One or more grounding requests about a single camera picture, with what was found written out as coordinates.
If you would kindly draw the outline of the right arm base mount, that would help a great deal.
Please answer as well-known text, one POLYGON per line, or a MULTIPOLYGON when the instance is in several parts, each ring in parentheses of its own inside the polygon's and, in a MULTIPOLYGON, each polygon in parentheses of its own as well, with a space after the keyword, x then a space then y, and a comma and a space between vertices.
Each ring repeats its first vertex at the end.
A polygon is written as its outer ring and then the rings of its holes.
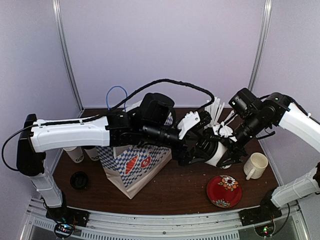
POLYGON ((260 201, 259 206, 239 211, 238 214, 242 226, 254 225, 281 217, 282 212, 280 208, 272 203, 271 198, 272 192, 268 191, 260 201))

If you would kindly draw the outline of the cream ceramic mug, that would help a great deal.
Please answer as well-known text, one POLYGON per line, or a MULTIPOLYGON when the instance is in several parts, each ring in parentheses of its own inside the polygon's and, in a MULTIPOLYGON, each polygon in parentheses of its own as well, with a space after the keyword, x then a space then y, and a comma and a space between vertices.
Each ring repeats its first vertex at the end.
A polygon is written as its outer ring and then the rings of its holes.
POLYGON ((243 166, 245 179, 259 179, 269 164, 268 158, 259 152, 253 153, 243 166))

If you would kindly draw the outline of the aluminium front rail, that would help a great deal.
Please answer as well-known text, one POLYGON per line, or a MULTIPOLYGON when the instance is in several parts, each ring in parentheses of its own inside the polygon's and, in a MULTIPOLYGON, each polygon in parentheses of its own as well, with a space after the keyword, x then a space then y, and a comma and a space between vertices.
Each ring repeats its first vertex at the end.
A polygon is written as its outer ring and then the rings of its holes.
MULTIPOLYGON (((134 215, 86 210, 87 225, 76 226, 66 240, 311 240, 297 202, 281 209, 272 221, 244 226, 240 210, 178 215, 134 215), (274 224, 270 237, 260 236, 262 225, 274 224)), ((31 198, 19 230, 18 240, 60 240, 54 234, 56 223, 46 218, 43 200, 31 198)))

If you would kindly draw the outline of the black plastic lid stack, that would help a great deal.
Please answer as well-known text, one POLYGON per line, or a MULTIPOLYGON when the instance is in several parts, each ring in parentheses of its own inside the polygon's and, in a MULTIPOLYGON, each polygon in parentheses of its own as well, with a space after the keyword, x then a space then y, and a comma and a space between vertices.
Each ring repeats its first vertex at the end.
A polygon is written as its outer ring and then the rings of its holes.
POLYGON ((70 185, 75 190, 84 190, 88 183, 88 175, 83 171, 77 171, 70 177, 70 185))

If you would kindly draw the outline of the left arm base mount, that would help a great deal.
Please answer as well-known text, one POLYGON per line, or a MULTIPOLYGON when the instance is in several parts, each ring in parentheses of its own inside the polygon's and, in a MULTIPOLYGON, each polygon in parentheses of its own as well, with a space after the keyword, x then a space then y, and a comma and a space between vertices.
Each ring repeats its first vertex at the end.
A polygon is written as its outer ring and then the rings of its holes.
POLYGON ((46 209, 46 217, 48 219, 54 220, 55 222, 65 223, 69 225, 75 225, 80 227, 86 227, 90 213, 86 210, 80 210, 75 208, 70 208, 67 206, 66 197, 62 196, 62 205, 60 207, 49 207, 46 202, 44 202, 46 209))

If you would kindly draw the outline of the red floral plate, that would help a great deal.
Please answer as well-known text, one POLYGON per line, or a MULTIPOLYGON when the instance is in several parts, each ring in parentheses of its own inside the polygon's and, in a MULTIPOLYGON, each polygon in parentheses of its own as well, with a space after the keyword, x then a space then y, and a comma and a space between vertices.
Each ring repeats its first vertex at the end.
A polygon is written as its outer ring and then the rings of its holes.
POLYGON ((217 175, 211 178, 206 186, 206 194, 210 202, 222 209, 236 206, 242 198, 239 182, 229 175, 217 175))

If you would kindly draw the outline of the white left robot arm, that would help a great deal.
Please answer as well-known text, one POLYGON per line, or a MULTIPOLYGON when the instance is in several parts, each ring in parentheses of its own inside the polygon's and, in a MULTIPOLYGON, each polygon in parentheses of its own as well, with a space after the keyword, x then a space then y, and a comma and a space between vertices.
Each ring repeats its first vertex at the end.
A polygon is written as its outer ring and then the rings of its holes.
POLYGON ((187 159, 185 135, 210 119, 207 112, 189 112, 179 122, 174 101, 161 93, 148 93, 125 110, 110 109, 104 115, 64 120, 37 119, 29 114, 16 132, 16 171, 29 177, 43 197, 47 210, 61 222, 72 218, 65 194, 45 169, 46 151, 78 147, 120 147, 145 143, 170 148, 180 163, 187 159))

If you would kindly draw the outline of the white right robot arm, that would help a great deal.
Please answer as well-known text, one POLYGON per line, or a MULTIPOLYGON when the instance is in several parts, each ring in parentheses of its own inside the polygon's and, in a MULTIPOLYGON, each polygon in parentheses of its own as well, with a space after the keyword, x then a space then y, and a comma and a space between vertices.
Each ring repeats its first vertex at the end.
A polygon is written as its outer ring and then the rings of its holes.
MULTIPOLYGON (((231 136, 221 142, 226 147, 225 154, 217 162, 217 167, 236 163, 246 154, 244 146, 262 130, 279 127, 286 131, 287 137, 276 137, 269 141, 269 150, 275 152, 277 160, 288 163, 289 158, 297 154, 301 160, 309 156, 303 153, 305 147, 294 149, 299 143, 309 145, 315 151, 320 150, 320 123, 306 112, 289 95, 273 92, 263 97, 255 96, 249 89, 239 90, 229 101, 229 105, 243 122, 231 136)), ((317 164, 309 172, 283 186, 270 191, 262 200, 262 206, 256 210, 259 220, 268 220, 276 209, 298 199, 320 192, 320 166, 317 164)))

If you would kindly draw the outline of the blue checkered paper bag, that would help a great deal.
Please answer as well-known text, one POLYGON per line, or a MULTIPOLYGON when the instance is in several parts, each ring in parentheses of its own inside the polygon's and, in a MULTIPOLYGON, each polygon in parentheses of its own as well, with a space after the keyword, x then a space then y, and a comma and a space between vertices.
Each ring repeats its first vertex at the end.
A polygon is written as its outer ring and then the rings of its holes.
POLYGON ((96 148, 107 178, 132 199, 172 158, 174 101, 147 93, 125 111, 107 114, 109 146, 96 148))

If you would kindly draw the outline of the white paper coffee cup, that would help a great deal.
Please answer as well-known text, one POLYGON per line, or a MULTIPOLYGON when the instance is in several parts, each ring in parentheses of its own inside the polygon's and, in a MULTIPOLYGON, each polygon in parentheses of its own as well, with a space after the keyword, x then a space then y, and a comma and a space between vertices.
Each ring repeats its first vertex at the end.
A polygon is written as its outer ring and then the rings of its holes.
POLYGON ((95 146, 86 146, 83 148, 92 161, 99 161, 100 157, 95 146))

